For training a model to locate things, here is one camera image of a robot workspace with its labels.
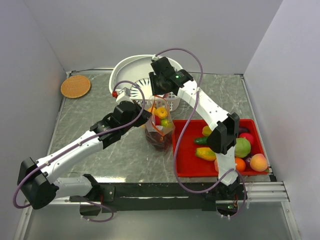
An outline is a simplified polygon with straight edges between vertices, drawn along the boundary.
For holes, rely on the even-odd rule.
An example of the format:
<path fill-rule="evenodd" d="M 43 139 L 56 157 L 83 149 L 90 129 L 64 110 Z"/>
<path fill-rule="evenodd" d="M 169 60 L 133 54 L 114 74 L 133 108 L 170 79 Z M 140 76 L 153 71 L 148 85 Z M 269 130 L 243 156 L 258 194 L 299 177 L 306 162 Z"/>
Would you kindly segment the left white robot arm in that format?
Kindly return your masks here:
<path fill-rule="evenodd" d="M 151 116 L 152 113 L 135 101 L 122 101 L 69 145 L 38 160 L 31 157 L 23 160 L 17 179 L 18 190 L 35 210 L 61 197 L 81 196 L 94 201 L 99 196 L 100 185 L 90 174 L 70 180 L 61 175 L 76 163 L 119 141 L 132 127 L 144 125 Z"/>

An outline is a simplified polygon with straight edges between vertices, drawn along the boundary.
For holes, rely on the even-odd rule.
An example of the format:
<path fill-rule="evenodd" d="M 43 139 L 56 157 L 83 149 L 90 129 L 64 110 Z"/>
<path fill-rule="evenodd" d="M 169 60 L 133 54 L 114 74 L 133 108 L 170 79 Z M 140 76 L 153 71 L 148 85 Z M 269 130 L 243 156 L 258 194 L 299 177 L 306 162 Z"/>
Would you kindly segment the dark purple mangosteen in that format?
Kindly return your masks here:
<path fill-rule="evenodd" d="M 160 152 L 165 152 L 172 145 L 172 139 L 167 136 L 160 136 L 149 139 L 150 144 Z"/>

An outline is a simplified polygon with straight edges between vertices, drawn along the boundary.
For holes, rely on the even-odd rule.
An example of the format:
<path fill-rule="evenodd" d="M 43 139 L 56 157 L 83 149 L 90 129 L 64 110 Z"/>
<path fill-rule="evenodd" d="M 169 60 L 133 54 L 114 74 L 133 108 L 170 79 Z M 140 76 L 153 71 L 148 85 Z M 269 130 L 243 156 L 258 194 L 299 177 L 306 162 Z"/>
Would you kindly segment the green pear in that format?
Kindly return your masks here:
<path fill-rule="evenodd" d="M 165 128 L 171 128 L 172 127 L 172 122 L 169 121 L 168 119 L 162 119 L 161 120 L 161 126 Z"/>

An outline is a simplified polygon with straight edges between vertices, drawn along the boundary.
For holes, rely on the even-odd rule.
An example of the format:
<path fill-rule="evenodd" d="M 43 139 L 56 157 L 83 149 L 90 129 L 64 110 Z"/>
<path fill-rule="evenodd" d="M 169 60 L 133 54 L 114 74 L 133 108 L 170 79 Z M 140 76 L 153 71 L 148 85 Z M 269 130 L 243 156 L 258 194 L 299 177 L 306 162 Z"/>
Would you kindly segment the clear zip top bag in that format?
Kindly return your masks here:
<path fill-rule="evenodd" d="M 156 109 L 160 108 L 160 107 L 166 108 L 166 110 L 168 112 L 168 116 L 165 119 L 168 119 L 170 122 L 172 122 L 172 127 L 163 127 L 161 125 L 155 125 L 155 115 L 152 115 L 150 117 L 150 119 L 146 122 L 145 129 L 144 129 L 145 138 L 146 138 L 147 142 L 150 144 L 150 138 L 156 138 L 156 137 L 160 137 L 160 136 L 167 136 L 168 138 L 172 139 L 172 135 L 175 130 L 175 125 L 174 125 L 173 120 L 171 118 L 170 106 L 169 106 L 168 102 L 163 97 L 161 97 L 159 95 L 151 96 L 145 102 L 145 109 L 148 111 L 148 109 L 151 107 L 155 107 Z"/>

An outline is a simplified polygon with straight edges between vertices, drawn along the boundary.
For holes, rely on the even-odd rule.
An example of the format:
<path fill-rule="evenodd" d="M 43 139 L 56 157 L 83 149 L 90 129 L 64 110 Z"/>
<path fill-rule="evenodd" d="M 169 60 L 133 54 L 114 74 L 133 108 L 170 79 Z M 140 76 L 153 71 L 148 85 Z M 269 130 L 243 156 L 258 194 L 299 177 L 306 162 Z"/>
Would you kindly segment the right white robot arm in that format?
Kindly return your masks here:
<path fill-rule="evenodd" d="M 152 72 L 149 73 L 152 94 L 174 93 L 188 103 L 194 113 L 198 113 L 211 129 L 208 146 L 218 161 L 219 195 L 232 198 L 236 192 L 238 178 L 235 164 L 235 145 L 239 135 L 240 117 L 230 114 L 215 103 L 201 88 L 200 82 L 184 69 L 176 70 L 167 57 L 153 56 Z"/>

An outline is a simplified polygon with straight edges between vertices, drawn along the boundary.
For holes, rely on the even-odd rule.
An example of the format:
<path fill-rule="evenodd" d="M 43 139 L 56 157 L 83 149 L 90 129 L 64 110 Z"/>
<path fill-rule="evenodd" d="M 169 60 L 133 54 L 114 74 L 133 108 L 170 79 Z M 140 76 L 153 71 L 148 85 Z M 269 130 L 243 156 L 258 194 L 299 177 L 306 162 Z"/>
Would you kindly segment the yellow orange mango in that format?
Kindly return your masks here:
<path fill-rule="evenodd" d="M 155 107 L 150 107 L 150 108 L 148 109 L 148 111 L 149 111 L 150 113 L 152 113 L 152 115 L 154 116 L 154 115 L 155 115 L 156 108 L 155 108 Z M 143 129 L 145 129 L 145 128 L 146 128 L 146 125 L 143 124 L 141 127 L 142 127 Z"/>

